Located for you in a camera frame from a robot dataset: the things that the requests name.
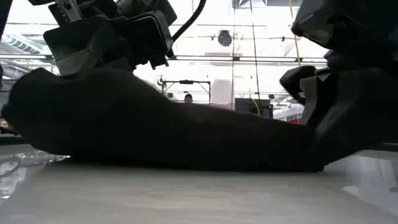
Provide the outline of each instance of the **vent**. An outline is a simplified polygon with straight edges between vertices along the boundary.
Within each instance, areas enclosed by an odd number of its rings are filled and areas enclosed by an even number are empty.
[[[28,54],[39,54],[42,51],[42,49],[33,46],[28,41],[22,40],[14,35],[3,34],[1,37],[1,42],[22,50]]]

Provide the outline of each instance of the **black fabric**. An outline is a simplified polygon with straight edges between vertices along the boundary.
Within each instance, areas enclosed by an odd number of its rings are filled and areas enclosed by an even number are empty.
[[[0,65],[0,90],[2,88],[2,76],[4,75],[4,71],[2,69],[2,66]]]
[[[34,147],[83,161],[201,170],[297,170],[306,126],[173,103],[125,70],[23,76],[2,111]]]
[[[8,14],[10,13],[10,8],[12,5],[12,0],[1,0],[0,4],[0,37],[4,32],[6,27]]]
[[[7,146],[13,144],[27,144],[28,141],[19,136],[2,136],[0,135],[0,146]]]

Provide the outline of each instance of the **ceiling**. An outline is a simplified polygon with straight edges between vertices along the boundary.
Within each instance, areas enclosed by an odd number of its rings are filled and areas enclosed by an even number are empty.
[[[178,15],[178,19],[170,26],[173,34],[192,15],[199,0],[170,0],[170,3]],[[153,84],[157,83],[160,76],[167,80],[210,81],[222,77],[234,80],[235,91],[241,93],[257,92],[258,76],[260,92],[280,93],[283,98],[285,93],[279,85],[279,78],[288,69],[298,66],[297,63],[292,63],[297,57],[297,51],[290,26],[299,5],[300,1],[293,1],[290,10],[289,0],[207,0],[201,16],[174,43],[175,54],[185,56],[185,60],[171,61],[169,67],[159,67],[154,71],[148,65],[139,66],[135,74]],[[10,44],[6,37],[26,44],[37,54],[50,54],[42,34],[55,27],[56,22],[47,6],[31,6],[28,0],[14,0],[0,45],[0,54],[32,53]],[[227,47],[218,42],[221,30],[229,32],[232,38],[232,43]],[[297,47],[300,57],[322,58],[326,53],[326,49],[305,39],[298,39]],[[232,56],[247,57],[250,60],[234,62]],[[272,60],[268,57],[287,57],[289,63],[284,63],[282,59],[278,59],[277,63],[265,62]],[[43,60],[14,61],[24,64],[29,62],[31,68],[32,63],[47,65],[56,71],[51,63],[44,63]],[[317,63],[319,67],[324,65],[322,60],[317,59],[317,62],[322,62]],[[177,84],[171,90],[204,91],[200,85]],[[205,95],[197,93],[193,97],[206,100],[208,96]],[[175,94],[178,100],[182,100],[183,96],[184,93]]]

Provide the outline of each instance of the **black cable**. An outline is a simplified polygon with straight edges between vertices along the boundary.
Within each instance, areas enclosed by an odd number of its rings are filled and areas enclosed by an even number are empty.
[[[252,6],[252,0],[250,0],[250,12],[253,17],[253,6]],[[254,63],[256,65],[256,80],[257,80],[257,94],[259,96],[259,106],[261,106],[261,98],[260,98],[260,85],[259,85],[259,71],[257,69],[257,47],[256,47],[256,35],[254,31],[254,21],[251,21],[252,24],[252,30],[253,30],[253,42],[254,42]]]
[[[206,5],[206,0],[200,0],[198,8],[195,10],[195,12],[192,14],[191,18],[184,23],[184,25],[179,28],[178,31],[173,35],[173,41],[176,41],[195,21],[198,19],[199,15],[203,11]]]

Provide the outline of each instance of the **robotic arm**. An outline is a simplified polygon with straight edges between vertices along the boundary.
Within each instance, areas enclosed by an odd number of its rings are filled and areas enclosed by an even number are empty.
[[[6,23],[12,0],[5,0]],[[61,76],[94,67],[134,70],[150,62],[153,69],[168,66],[165,55],[174,56],[173,42],[193,23],[204,8],[205,0],[190,20],[172,37],[169,31],[176,19],[167,0],[29,0],[34,5],[54,2],[50,12],[59,28],[49,30],[44,39]]]
[[[305,105],[302,124],[316,141],[301,162],[327,164],[397,139],[398,2],[304,0],[292,26],[330,51],[328,67],[288,71],[280,83]],[[339,147],[333,143],[343,142]]]

